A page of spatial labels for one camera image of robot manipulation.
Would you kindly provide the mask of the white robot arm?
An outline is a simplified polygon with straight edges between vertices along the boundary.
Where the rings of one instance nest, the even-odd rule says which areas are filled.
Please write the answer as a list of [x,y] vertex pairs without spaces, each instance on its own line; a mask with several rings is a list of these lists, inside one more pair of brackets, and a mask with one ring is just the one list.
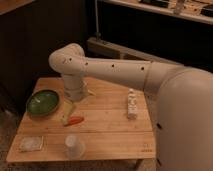
[[89,58],[71,43],[49,56],[71,101],[87,76],[156,97],[156,171],[213,171],[213,73],[179,64]]

